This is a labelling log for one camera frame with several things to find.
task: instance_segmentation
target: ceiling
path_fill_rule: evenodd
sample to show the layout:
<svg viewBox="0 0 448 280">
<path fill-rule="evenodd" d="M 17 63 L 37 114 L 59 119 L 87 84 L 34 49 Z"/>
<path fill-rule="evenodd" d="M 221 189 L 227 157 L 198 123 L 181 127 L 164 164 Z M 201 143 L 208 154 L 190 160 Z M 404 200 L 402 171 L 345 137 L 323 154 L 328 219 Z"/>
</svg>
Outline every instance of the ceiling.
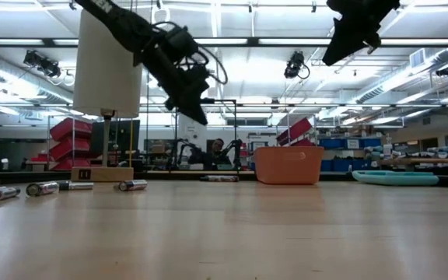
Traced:
<svg viewBox="0 0 448 280">
<path fill-rule="evenodd" d="M 131 6 L 128 1 L 115 2 L 128 9 Z M 134 10 L 150 19 L 151 3 L 136 1 Z M 249 12 L 250 3 L 253 12 Z M 324 1 L 317 2 L 316 12 L 312 12 L 312 2 L 308 0 L 164 0 L 162 4 L 169 9 L 170 20 L 187 26 L 194 37 L 326 37 L 333 18 L 338 16 Z M 399 13 L 392 11 L 381 23 L 382 37 L 448 37 L 448 0 L 401 0 L 401 4 Z M 68 1 L 63 0 L 0 0 L 0 37 L 77 38 L 81 10 L 77 8 L 71 10 Z M 156 13 L 157 21 L 163 17 L 163 11 Z M 34 50 L 74 73 L 75 48 Z M 302 84 L 283 76 L 286 61 L 297 50 L 309 58 L 306 63 L 311 70 Z M 416 48 L 380 48 L 372 55 L 361 51 L 327 67 L 320 63 L 324 49 L 221 47 L 218 52 L 229 74 L 222 97 L 246 103 L 270 102 L 271 98 L 284 103 L 344 103 L 343 91 L 357 91 L 377 82 L 408 63 L 409 55 L 415 51 Z M 22 63 L 25 53 L 26 48 L 0 47 L 0 58 L 22 69 L 26 68 Z M 43 77 L 39 72 L 33 73 Z M 143 77 L 142 96 L 147 95 L 144 89 L 148 81 L 148 77 Z M 394 90 L 411 95 L 430 85 L 430 77 L 422 75 Z M 73 93 L 73 86 L 62 83 L 60 87 Z M 155 88 L 150 89 L 149 95 L 165 93 Z M 319 110 L 299 108 L 295 113 Z"/>
</svg>

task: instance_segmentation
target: orange basket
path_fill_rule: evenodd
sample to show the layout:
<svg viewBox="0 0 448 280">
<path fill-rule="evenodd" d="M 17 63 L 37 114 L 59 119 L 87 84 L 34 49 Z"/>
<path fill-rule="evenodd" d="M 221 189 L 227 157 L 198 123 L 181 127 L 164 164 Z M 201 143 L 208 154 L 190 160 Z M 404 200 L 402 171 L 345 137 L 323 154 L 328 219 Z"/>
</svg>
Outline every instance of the orange basket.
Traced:
<svg viewBox="0 0 448 280">
<path fill-rule="evenodd" d="M 265 184 L 319 182 L 323 147 L 262 147 L 255 151 L 257 179 Z"/>
</svg>

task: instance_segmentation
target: wall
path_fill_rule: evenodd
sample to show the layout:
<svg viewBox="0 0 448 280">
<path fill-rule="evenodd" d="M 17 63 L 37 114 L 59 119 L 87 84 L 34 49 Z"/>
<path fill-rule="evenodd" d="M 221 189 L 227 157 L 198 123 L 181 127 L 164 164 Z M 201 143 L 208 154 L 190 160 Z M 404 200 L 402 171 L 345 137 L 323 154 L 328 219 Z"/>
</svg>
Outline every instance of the wall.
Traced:
<svg viewBox="0 0 448 280">
<path fill-rule="evenodd" d="M 407 124 L 406 128 L 391 132 L 390 136 L 393 143 L 408 142 L 414 140 L 422 140 L 428 138 L 438 138 L 439 146 L 446 144 L 445 138 L 448 136 L 448 113 L 432 115 L 432 123 L 428 125 L 422 124 L 422 118 L 417 122 Z"/>
</svg>

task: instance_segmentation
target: teal plastic tray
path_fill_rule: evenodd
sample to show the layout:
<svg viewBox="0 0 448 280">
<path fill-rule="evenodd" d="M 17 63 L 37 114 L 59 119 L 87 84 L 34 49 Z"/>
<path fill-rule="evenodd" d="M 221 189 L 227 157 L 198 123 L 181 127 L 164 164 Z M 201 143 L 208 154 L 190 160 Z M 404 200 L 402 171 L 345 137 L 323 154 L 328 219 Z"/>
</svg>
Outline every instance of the teal plastic tray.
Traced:
<svg viewBox="0 0 448 280">
<path fill-rule="evenodd" d="M 387 186 L 432 186 L 439 178 L 427 172 L 354 171 L 352 176 L 359 182 Z"/>
</svg>

